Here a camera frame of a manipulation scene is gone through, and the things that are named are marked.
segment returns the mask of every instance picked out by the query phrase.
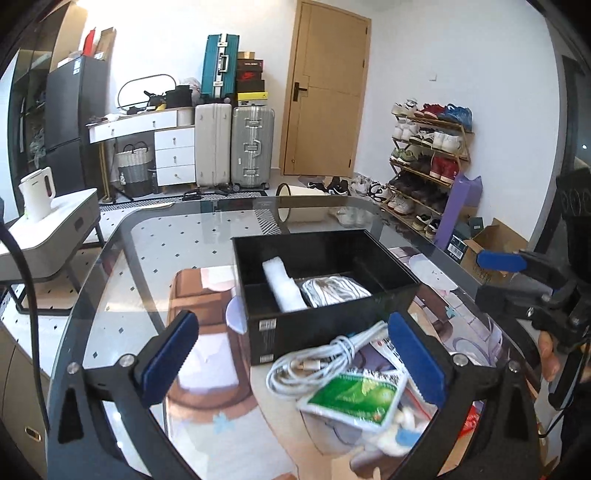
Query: blue gripper pad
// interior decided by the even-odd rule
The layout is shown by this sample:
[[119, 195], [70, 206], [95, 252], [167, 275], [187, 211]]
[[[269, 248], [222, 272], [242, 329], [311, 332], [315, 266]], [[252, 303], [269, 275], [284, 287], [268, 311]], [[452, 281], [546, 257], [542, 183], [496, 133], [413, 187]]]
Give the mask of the blue gripper pad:
[[446, 399], [445, 376], [398, 312], [388, 319], [388, 334], [425, 401], [442, 408]]
[[527, 262], [518, 254], [506, 254], [504, 252], [491, 252], [483, 250], [476, 257], [478, 266], [485, 270], [497, 270], [501, 272], [520, 272], [527, 268]]
[[164, 400], [178, 371], [199, 337], [199, 322], [192, 312], [187, 312], [175, 331], [165, 341], [141, 377], [140, 400], [145, 408]]

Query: wooden door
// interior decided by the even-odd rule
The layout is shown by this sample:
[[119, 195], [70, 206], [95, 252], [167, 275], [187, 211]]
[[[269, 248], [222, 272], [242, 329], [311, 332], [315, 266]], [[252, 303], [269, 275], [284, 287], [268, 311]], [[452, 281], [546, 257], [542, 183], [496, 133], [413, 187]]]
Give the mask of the wooden door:
[[284, 174], [350, 177], [368, 67], [370, 20], [303, 2], [288, 85]]

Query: barcode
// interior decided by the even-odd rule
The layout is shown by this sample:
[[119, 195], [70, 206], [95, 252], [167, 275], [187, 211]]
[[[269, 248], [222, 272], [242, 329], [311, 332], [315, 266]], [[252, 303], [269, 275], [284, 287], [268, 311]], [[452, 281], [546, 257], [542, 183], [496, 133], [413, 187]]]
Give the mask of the barcode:
[[275, 330], [276, 327], [277, 319], [261, 320], [259, 322], [259, 332], [264, 332], [266, 330]]
[[461, 257], [462, 257], [462, 250], [460, 250], [460, 249], [459, 249], [459, 248], [457, 248], [457, 247], [454, 247], [452, 244], [449, 244], [449, 245], [447, 246], [447, 249], [448, 249], [448, 250], [449, 250], [449, 252], [450, 252], [450, 253], [451, 253], [451, 254], [452, 254], [454, 257], [456, 257], [458, 260], [460, 260], [460, 259], [461, 259]]

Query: shoe box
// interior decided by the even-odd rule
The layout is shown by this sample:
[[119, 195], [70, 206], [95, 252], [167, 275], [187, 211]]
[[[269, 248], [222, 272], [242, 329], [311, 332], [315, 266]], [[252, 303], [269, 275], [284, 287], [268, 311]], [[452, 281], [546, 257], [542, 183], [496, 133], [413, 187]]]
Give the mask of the shoe box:
[[476, 236], [462, 242], [467, 246], [467, 250], [459, 262], [460, 266], [481, 283], [497, 285], [506, 283], [511, 274], [481, 268], [477, 262], [478, 254], [483, 250], [514, 253], [527, 247], [525, 238], [496, 218]]
[[238, 59], [236, 92], [264, 92], [265, 80], [262, 79], [262, 67], [262, 60]]
[[[420, 281], [366, 230], [261, 235], [232, 239], [238, 270], [251, 365], [275, 361], [289, 352], [330, 343], [406, 312]], [[297, 312], [281, 312], [262, 263], [280, 257], [296, 283], [343, 275], [371, 297]]]

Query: black cable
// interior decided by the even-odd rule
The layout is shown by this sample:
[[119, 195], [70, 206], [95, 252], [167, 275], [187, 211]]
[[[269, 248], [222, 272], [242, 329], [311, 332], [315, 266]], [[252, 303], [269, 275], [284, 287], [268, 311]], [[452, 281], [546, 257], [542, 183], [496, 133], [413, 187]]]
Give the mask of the black cable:
[[587, 362], [589, 361], [589, 349], [590, 348], [591, 348], [591, 340], [587, 340], [587, 347], [585, 347], [585, 353], [583, 354], [583, 358], [581, 359], [579, 373], [577, 374], [577, 379], [574, 382], [573, 393], [570, 397], [569, 404], [566, 405], [566, 407], [560, 411], [560, 414], [558, 414], [558, 417], [556, 417], [556, 419], [552, 422], [552, 425], [550, 425], [548, 430], [546, 430], [546, 433], [538, 434], [539, 438], [545, 439], [550, 434], [550, 432], [554, 429], [554, 427], [556, 427], [556, 425], [558, 424], [560, 419], [564, 416], [564, 412], [566, 412], [566, 409], [569, 408], [571, 403], [573, 402], [574, 391], [581, 383], [581, 379], [583, 378], [583, 371], [585, 370], [585, 366], [587, 365]]
[[37, 313], [37, 296], [35, 295], [35, 287], [33, 285], [33, 277], [29, 270], [25, 255], [18, 246], [17, 241], [8, 231], [3, 222], [0, 222], [0, 242], [2, 242], [12, 259], [17, 265], [18, 271], [21, 274], [22, 280], [25, 284], [27, 292], [27, 300], [29, 304], [29, 319], [31, 322], [31, 356], [33, 358], [33, 379], [35, 381], [35, 392], [37, 393], [37, 401], [41, 407], [41, 415], [43, 416], [43, 423], [45, 430], [49, 434], [49, 415], [47, 414], [47, 406], [45, 404], [45, 397], [43, 396], [43, 389], [41, 387], [41, 368], [39, 362], [39, 316]]

